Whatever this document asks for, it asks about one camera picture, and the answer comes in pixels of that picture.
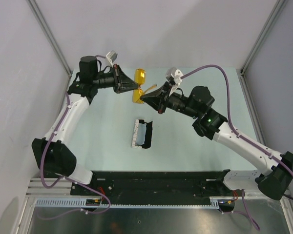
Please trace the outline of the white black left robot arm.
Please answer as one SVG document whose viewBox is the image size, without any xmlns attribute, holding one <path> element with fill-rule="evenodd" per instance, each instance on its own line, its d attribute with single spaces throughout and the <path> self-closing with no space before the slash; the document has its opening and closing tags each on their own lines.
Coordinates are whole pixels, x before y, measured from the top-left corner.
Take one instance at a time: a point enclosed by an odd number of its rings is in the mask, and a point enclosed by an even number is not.
<svg viewBox="0 0 293 234">
<path fill-rule="evenodd" d="M 44 187 L 53 187 L 44 180 L 45 173 L 52 173 L 59 178 L 66 177 L 74 183 L 81 183 L 81 189 L 88 195 L 97 192 L 98 182 L 92 179 L 93 172 L 77 163 L 67 144 L 98 90 L 112 88 L 120 94 L 138 89 L 138 83 L 115 63 L 116 58 L 115 51 L 110 51 L 105 56 L 82 57 L 79 71 L 65 93 L 65 103 L 57 119 L 43 138 L 33 140 L 32 150 Z"/>
</svg>

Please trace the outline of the white geometric glasses case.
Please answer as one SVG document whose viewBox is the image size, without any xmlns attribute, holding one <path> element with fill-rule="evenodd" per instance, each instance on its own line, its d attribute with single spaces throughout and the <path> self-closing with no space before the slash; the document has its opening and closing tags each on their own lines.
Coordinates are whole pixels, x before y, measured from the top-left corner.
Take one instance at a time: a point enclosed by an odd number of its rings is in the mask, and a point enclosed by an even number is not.
<svg viewBox="0 0 293 234">
<path fill-rule="evenodd" d="M 132 136 L 131 147 L 134 149 L 149 149 L 152 142 L 153 122 L 136 119 Z"/>
</svg>

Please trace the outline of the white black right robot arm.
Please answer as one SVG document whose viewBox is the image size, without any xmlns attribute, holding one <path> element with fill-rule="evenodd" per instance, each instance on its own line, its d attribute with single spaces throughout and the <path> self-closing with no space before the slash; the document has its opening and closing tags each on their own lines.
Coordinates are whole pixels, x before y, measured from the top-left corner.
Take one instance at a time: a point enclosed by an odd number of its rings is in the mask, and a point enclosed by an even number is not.
<svg viewBox="0 0 293 234">
<path fill-rule="evenodd" d="M 280 200 L 293 179 L 293 154 L 284 154 L 242 135 L 226 117 L 212 109 L 214 97 L 205 86 L 196 86 L 190 96 L 172 92 L 165 83 L 161 88 L 144 94 L 142 101 L 159 114 L 172 109 L 195 119 L 193 128 L 201 137 L 214 140 L 250 162 L 258 171 L 255 183 L 267 197 Z"/>
</svg>

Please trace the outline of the blue cleaning cloth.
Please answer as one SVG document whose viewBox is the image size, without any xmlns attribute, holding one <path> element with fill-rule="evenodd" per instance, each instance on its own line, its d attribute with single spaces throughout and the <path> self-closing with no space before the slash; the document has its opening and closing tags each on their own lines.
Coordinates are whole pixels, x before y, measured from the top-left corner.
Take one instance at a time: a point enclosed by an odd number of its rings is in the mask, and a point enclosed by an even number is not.
<svg viewBox="0 0 293 234">
<path fill-rule="evenodd" d="M 147 125 L 139 123 L 137 130 L 136 145 L 142 146 L 145 143 Z"/>
</svg>

